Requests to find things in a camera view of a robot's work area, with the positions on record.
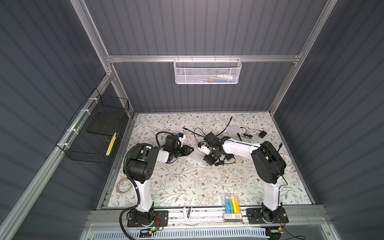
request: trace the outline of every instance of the floral pattern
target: floral pattern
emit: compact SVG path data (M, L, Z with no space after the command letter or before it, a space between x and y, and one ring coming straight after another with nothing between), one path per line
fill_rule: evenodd
M185 133L187 138L184 144L196 149L197 141L193 133L184 130L183 127L191 130L200 127L206 134L217 133L222 131L231 116L233 119L230 125L239 124L254 136L252 139L243 138L243 141L253 143L270 141L278 148L281 137L269 113L138 114L128 148L137 143L156 144L155 134L159 131L169 131ZM268 134L261 139L255 129L264 130ZM159 135L160 144L165 142L165 137L166 134ZM202 141L202 137L196 135L196 138ZM284 145L279 152L287 154ZM157 162L149 180L155 206L217 206L221 205L221 193L238 193L242 205L261 204L264 195L263 181L257 175L253 161L235 157L236 163L220 166L209 166L205 161L198 164L187 157L179 157L171 164ZM294 167L285 170L284 178L288 181L288 185L281 188L284 204L311 204ZM132 187L121 167L108 206L128 207L134 203Z

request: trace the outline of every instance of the small white box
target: small white box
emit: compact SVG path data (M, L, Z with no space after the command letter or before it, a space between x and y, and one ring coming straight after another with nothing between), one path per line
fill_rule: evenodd
M193 150L187 157L200 164L203 161L204 156L204 153Z
M240 125L229 126L226 129L228 134L235 134L235 133L241 132Z

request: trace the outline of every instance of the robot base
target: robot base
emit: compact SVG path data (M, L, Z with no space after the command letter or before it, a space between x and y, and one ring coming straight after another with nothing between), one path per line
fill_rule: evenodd
M263 204L258 208L249 208L247 209L247 217L250 224L263 224L263 223L278 223L278 216L283 223L288 223L288 217L285 212L285 209L282 206L279 206L275 211L271 211L266 208Z
M137 209L129 213L127 227L157 227L156 218L159 220L159 227L166 227L168 225L168 211L155 211L153 205L149 212L139 212Z

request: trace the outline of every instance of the corrugated wall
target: corrugated wall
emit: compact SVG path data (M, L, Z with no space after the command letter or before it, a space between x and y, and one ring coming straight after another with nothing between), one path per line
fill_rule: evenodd
M105 72L69 1L0 1L0 41L2 222ZM77 239L109 167L64 159L14 239Z
M384 1L339 1L275 114L343 240L382 239Z
M324 0L86 0L110 55L297 54Z
M175 83L172 63L115 63L135 112L268 110L292 63L243 63L238 84Z
M293 55L325 0L85 2L109 55ZM243 63L226 86L179 86L168 63L115 66L135 112L256 111L269 109L290 63Z

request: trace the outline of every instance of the yellow marker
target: yellow marker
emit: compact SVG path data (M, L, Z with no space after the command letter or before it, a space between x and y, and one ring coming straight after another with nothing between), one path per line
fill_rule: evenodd
M237 213L240 213L239 202L237 200L237 196L235 196L235 204L236 204Z
M106 153L105 155L107 155L107 156L110 155L115 140L116 140L116 132L115 132L115 134L113 135L113 137L112 137L112 139L111 139L111 142L109 143L109 147L108 147L107 153Z
M233 213L238 214L239 212L237 211L236 203L233 197L232 197L232 205L233 205Z

